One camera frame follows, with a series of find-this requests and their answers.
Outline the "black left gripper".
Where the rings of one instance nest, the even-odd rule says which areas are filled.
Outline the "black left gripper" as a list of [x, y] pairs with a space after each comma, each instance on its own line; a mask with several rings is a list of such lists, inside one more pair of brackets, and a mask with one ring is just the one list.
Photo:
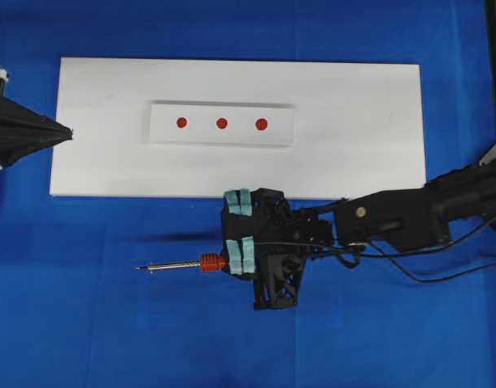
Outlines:
[[52, 131], [63, 135], [53, 137], [0, 137], [0, 170], [10, 167], [21, 158], [72, 140], [72, 130], [55, 120], [42, 116], [6, 97], [4, 92], [9, 74], [0, 66], [0, 127]]

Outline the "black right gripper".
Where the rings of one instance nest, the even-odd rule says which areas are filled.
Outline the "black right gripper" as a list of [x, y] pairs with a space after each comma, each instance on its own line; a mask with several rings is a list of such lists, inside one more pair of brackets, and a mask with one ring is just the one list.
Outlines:
[[226, 191], [223, 199], [223, 238], [241, 238], [225, 241], [225, 271], [254, 280], [255, 310], [296, 306], [307, 260], [333, 244], [331, 223], [320, 219], [317, 208], [293, 210], [276, 190], [254, 191], [253, 204], [246, 188]]

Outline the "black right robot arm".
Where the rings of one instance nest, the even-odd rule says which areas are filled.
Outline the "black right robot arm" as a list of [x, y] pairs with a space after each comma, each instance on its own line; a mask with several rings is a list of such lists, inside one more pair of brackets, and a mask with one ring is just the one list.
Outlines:
[[298, 303], [308, 259], [335, 256], [355, 268], [373, 239], [401, 254], [443, 247], [449, 224], [496, 216], [496, 159], [441, 175], [422, 188], [381, 191], [353, 200], [293, 209], [283, 192], [224, 193], [221, 269], [253, 284], [255, 310]]

